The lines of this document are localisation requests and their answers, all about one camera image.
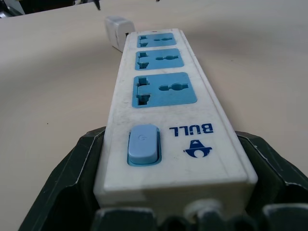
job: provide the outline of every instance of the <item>white plug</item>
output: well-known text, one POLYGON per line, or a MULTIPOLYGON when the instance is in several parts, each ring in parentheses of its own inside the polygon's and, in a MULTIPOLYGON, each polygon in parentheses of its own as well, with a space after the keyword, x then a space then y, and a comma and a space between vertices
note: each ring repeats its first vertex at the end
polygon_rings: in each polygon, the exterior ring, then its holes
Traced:
POLYGON ((105 26, 111 45, 123 52, 127 35, 135 31, 133 22, 120 16, 108 16, 105 26))

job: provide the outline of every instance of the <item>beige table surface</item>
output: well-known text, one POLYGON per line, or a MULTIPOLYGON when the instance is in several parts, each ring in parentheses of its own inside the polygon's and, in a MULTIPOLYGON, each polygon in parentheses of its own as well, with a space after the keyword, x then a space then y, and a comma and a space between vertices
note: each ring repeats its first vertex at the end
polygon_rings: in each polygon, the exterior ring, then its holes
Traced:
POLYGON ((308 175, 308 1, 109 0, 0 20, 0 230, 17 230, 50 172, 106 125, 121 53, 107 15, 180 28, 235 130, 308 175))

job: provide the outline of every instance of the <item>power switch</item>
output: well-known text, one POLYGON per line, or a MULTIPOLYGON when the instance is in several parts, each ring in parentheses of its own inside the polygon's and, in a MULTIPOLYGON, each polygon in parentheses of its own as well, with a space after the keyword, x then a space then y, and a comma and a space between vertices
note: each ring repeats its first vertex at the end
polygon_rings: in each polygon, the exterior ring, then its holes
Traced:
POLYGON ((130 132, 128 158, 135 165, 149 165, 159 159, 159 129, 153 124, 134 126, 130 132))

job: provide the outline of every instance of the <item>white power strip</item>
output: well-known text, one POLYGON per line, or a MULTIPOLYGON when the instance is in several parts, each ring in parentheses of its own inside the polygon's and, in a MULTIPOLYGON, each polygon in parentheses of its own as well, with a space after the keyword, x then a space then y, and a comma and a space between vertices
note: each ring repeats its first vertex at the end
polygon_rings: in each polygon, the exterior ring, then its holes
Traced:
POLYGON ((163 220, 213 198, 231 216, 256 181, 183 32, 128 35, 94 186, 100 206, 150 207, 163 220))

